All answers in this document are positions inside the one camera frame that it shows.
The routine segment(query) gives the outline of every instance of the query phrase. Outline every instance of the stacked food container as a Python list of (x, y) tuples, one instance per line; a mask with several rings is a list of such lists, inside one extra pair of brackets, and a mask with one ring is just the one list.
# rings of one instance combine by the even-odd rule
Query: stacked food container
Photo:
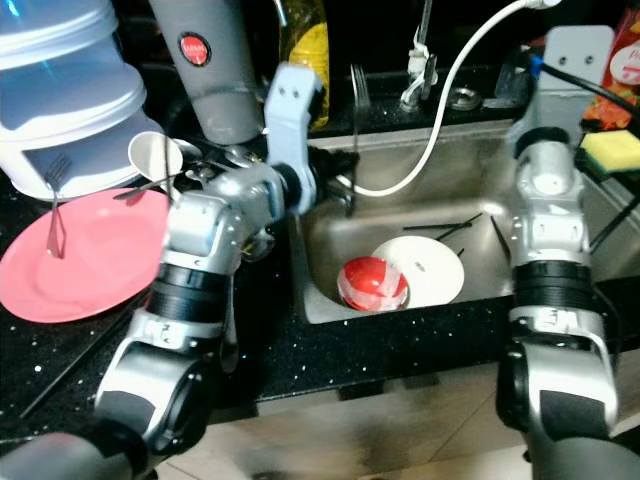
[(159, 131), (141, 107), (138, 72), (113, 39), (109, 0), (5, 0), (0, 4), (0, 168), (20, 192), (51, 200), (44, 174), (71, 160), (59, 197), (131, 182), (131, 138)]

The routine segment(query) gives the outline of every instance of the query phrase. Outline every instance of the red package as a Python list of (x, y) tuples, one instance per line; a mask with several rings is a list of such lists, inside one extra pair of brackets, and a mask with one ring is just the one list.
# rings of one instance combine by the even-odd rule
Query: red package
[[(640, 6), (626, 8), (616, 30), (602, 86), (632, 105), (640, 100)], [(631, 115), (602, 97), (596, 96), (585, 120), (599, 120), (604, 130), (625, 128)]]

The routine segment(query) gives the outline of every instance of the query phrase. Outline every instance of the black countertop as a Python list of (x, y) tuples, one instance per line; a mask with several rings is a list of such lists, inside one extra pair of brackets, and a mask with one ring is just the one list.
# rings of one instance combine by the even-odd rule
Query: black countertop
[[(477, 76), (470, 70), (469, 78)], [(153, 82), (145, 79), (150, 97)], [(492, 81), (473, 82), (490, 94)], [(370, 83), (373, 97), (367, 131), (430, 125), (432, 106), (406, 113), (398, 107), (398, 88), (388, 79)], [(340, 100), (337, 89), (334, 98)], [(437, 92), (430, 102), (435, 102)], [(351, 108), (334, 112), (319, 134), (345, 135), (351, 130)], [(514, 110), (451, 112), (447, 123), (513, 118)], [(188, 128), (189, 121), (181, 124)], [(0, 172), (0, 255), (48, 206), (15, 191)], [(219, 407), (370, 384), (496, 361), (507, 336), (511, 298), (406, 310), (347, 322), (309, 325), (295, 313), (286, 227), (274, 226), (278, 239), (265, 260), (241, 266), (236, 281), (236, 315), (242, 349), (236, 372), (221, 388)], [(605, 282), (602, 290), (617, 305), (624, 322), (623, 348), (640, 346), (635, 298), (640, 277)], [(43, 325), (16, 318), (0, 306), (0, 454), (46, 431), (69, 430), (88, 419), (94, 394), (126, 323), (86, 359), (53, 395), (28, 418), (19, 413), (102, 332), (116, 323), (127, 304), (82, 321)]]

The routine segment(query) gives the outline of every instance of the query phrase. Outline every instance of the yellow sponge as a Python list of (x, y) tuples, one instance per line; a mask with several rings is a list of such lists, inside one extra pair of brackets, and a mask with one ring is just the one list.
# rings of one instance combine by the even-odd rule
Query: yellow sponge
[(589, 133), (582, 148), (605, 172), (640, 169), (640, 140), (627, 130)]

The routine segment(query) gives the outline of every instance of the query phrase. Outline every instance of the dish soap bottle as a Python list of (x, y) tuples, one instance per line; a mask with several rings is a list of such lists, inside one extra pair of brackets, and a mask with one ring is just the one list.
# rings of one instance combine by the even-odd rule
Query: dish soap bottle
[(329, 35), (322, 0), (282, 0), (286, 25), (280, 27), (280, 60), (312, 68), (322, 80), (324, 98), (313, 123), (329, 120)]

